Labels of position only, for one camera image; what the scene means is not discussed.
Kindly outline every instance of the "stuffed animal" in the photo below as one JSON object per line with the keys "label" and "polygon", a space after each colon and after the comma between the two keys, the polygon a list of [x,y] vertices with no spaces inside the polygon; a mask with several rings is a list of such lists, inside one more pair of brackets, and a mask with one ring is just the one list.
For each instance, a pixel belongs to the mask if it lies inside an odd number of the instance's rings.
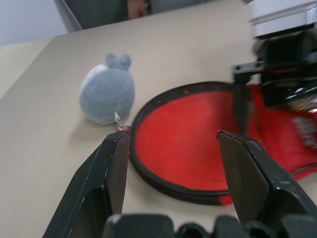
{"label": "stuffed animal", "polygon": [[125,119],[135,97],[134,80],[129,72],[131,57],[107,54],[106,64],[95,66],[87,74],[81,89],[79,103],[87,117],[101,125]]}

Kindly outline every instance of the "red fabric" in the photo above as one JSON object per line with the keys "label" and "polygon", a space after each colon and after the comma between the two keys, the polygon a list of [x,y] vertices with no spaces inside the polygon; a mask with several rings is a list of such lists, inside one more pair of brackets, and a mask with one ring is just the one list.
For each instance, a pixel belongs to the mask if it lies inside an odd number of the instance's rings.
{"label": "red fabric", "polygon": [[[266,149],[271,157],[289,172],[317,163],[316,149],[304,145],[303,136],[294,123],[296,118],[310,119],[316,123],[317,113],[267,109],[264,106],[260,86],[252,86],[251,92]],[[312,168],[303,171],[295,178],[302,178],[315,170],[316,168]]]}
{"label": "red fabric", "polygon": [[[227,190],[218,130],[237,131],[231,92],[204,92],[150,113],[136,133],[141,162],[158,177],[189,189]],[[248,135],[259,141],[252,118]]]}

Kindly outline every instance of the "person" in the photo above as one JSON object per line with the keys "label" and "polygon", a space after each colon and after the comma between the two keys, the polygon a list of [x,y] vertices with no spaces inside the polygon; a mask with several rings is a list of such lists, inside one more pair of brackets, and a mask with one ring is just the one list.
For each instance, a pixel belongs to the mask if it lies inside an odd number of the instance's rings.
{"label": "person", "polygon": [[148,5],[155,14],[207,1],[209,0],[128,0],[128,16],[129,19],[134,19],[148,15]]}

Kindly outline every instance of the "white robot part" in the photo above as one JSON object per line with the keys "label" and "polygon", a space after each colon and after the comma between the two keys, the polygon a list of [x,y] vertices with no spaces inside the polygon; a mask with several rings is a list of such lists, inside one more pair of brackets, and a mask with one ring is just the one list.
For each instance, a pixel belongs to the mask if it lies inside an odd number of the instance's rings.
{"label": "white robot part", "polygon": [[261,37],[317,22],[317,0],[244,1],[250,11],[254,37]]}

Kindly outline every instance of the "wall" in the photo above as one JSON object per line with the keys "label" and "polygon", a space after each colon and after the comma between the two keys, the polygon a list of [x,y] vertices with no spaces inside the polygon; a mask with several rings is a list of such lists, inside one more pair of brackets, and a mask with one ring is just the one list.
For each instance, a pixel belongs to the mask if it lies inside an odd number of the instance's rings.
{"label": "wall", "polygon": [[38,41],[78,30],[61,0],[0,0],[0,45]]}

